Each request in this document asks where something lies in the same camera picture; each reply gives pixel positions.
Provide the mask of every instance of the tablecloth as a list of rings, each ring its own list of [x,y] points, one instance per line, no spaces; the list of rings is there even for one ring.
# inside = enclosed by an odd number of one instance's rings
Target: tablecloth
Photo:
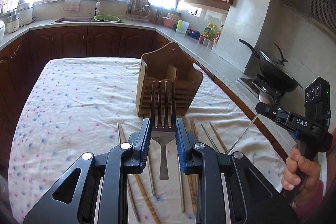
[[[127,138],[141,128],[142,118],[137,117],[135,105],[139,68],[140,59],[132,58],[56,59],[45,66],[23,108],[11,149],[9,197],[19,222],[82,153],[98,155],[118,144],[117,122],[122,124]],[[220,152],[223,150],[209,122],[227,147],[250,122],[207,75],[184,117],[187,130],[191,118],[200,141],[211,146],[202,123]],[[281,189],[284,162],[256,126],[251,127],[237,149]],[[162,223],[195,223],[185,175],[185,212],[181,212],[175,141],[167,145],[167,181],[159,180],[160,146],[153,140],[150,153],[156,196],[151,192],[147,167],[140,177],[159,219]],[[129,180],[141,222],[155,223],[135,178],[129,175]],[[128,204],[129,222],[137,223]]]

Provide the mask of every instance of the faucet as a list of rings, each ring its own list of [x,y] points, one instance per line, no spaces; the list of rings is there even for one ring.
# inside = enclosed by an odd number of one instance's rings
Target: faucet
[[[100,0],[98,0],[97,3],[96,3],[96,7],[94,9],[94,16],[96,16],[97,13],[99,13],[99,12],[100,12]]]

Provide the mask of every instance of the countertop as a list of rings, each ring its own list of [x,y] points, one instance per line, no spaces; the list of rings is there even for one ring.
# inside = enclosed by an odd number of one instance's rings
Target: countertop
[[[209,70],[214,76],[216,76],[221,82],[223,82],[232,92],[234,92],[244,104],[249,107],[254,113],[255,106],[259,102],[246,87],[237,81],[238,77],[242,76],[242,73],[226,62],[224,59],[213,53],[210,49],[198,44],[196,39],[189,36],[182,36],[176,33],[174,30],[164,27],[162,25],[155,25],[148,22],[131,21],[121,17],[124,23],[113,22],[97,22],[97,21],[85,21],[85,22],[59,22],[53,23],[58,18],[47,19],[33,22],[24,27],[20,27],[16,32],[11,34],[5,34],[4,38],[0,41],[0,50],[5,48],[15,39],[19,38],[23,34],[29,32],[29,30],[37,30],[51,27],[64,27],[64,26],[115,26],[123,28],[138,28],[146,29],[157,32],[172,42],[177,42],[181,49],[190,55],[193,59],[199,62],[207,70]],[[286,153],[289,154],[295,141],[290,134],[283,128],[277,126],[274,122],[266,117],[259,117],[261,122],[268,128],[274,138],[283,147]]]

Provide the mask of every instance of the wok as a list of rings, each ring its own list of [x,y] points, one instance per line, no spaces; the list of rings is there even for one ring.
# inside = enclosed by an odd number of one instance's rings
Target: wok
[[[268,57],[262,51],[262,49],[260,49],[260,54],[257,53],[252,45],[242,39],[239,39],[239,42],[246,45],[252,51],[254,56],[259,59],[259,67],[261,73],[272,86],[272,88],[279,90],[282,94],[285,92],[291,92],[295,90],[298,86],[303,88],[294,78],[290,77],[285,71],[284,63],[287,62],[287,60],[284,59],[282,51],[277,44],[273,42],[280,52],[280,60],[274,60],[273,58]]]

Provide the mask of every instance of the pink sleeve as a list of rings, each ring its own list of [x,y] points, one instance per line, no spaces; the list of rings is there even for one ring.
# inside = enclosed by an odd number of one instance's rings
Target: pink sleeve
[[[299,218],[304,221],[310,217],[315,211],[317,206],[321,203],[323,198],[323,182],[320,180],[319,189],[316,191],[315,196],[308,203],[294,209]]]

